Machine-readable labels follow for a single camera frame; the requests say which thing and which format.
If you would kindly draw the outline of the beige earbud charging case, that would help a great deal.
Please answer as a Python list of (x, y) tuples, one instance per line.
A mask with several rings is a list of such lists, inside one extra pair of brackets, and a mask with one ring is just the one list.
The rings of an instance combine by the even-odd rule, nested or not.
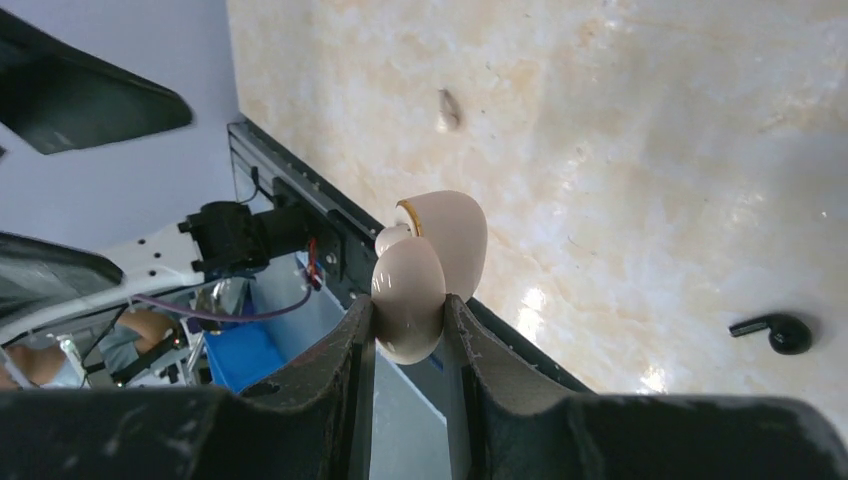
[(398, 201), (390, 226), (397, 224), (409, 225), (413, 236), (377, 257), (370, 297), (383, 355), (395, 364), (413, 365), (440, 343), (446, 298), (467, 301), (479, 286), (488, 225), (479, 203), (453, 190)]

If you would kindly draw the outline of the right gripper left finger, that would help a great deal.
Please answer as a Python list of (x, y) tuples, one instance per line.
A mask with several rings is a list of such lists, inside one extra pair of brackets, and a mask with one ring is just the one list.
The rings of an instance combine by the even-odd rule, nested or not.
[(6, 391), (5, 479), (365, 479), (373, 308), (240, 394), (220, 387)]

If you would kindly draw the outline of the white earbud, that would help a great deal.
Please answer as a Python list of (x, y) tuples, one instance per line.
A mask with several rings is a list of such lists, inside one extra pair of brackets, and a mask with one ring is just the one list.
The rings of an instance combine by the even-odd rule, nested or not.
[(396, 243), (411, 238), (411, 228), (407, 224), (397, 224), (383, 229), (375, 239), (375, 252), (381, 257), (389, 248)]
[(440, 89), (438, 94), (439, 112), (436, 120), (436, 130), (440, 133), (458, 130), (462, 122), (459, 104), (448, 89)]

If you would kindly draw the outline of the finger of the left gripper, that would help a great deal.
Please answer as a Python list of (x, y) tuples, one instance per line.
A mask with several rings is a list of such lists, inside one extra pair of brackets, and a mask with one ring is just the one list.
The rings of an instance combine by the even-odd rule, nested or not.
[(1, 12), (1, 123), (43, 155), (188, 126), (176, 92)]
[(121, 284), (108, 258), (8, 232), (1, 234), (1, 323)]

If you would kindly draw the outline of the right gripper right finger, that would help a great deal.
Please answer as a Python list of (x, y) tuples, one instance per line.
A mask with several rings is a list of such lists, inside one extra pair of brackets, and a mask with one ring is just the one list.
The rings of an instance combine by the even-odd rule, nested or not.
[(565, 388), (457, 296), (443, 372), (456, 479), (843, 479), (847, 450), (810, 405), (780, 397), (598, 395)]

